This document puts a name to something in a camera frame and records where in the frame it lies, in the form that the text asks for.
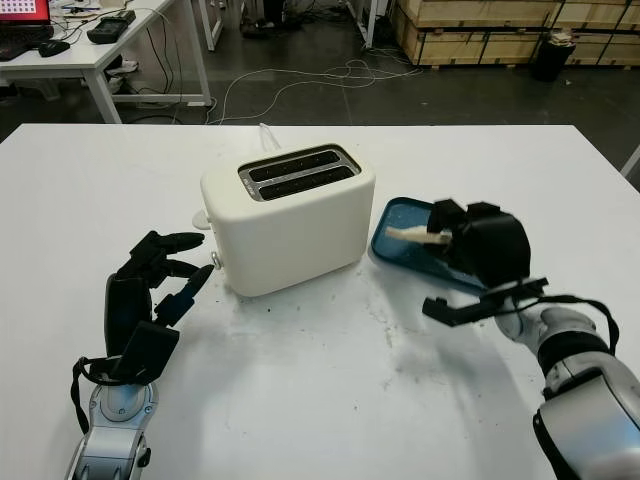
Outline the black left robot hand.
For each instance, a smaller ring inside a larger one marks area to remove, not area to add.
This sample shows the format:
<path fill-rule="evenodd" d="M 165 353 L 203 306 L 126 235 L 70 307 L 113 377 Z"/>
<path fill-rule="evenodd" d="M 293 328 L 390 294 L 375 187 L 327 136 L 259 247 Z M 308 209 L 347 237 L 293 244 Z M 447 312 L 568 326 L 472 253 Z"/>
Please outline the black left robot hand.
<path fill-rule="evenodd" d="M 214 270 L 175 260 L 174 254 L 203 244 L 195 232 L 161 235 L 149 231 L 129 252 L 129 260 L 106 283 L 104 335 L 106 353 L 120 355 L 141 322 L 173 327 L 194 305 L 195 296 Z M 168 277 L 186 281 L 183 289 L 152 305 L 151 291 Z"/>

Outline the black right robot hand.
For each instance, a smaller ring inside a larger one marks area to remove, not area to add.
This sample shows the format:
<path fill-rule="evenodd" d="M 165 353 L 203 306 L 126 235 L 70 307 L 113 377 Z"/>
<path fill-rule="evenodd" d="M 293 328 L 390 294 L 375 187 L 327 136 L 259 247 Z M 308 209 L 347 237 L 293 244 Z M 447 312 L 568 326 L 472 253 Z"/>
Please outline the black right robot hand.
<path fill-rule="evenodd" d="M 476 202 L 463 208 L 452 199 L 437 201 L 427 231 L 451 235 L 445 245 L 426 245 L 431 255 L 489 289 L 530 276 L 531 248 L 524 227 L 497 205 Z"/>

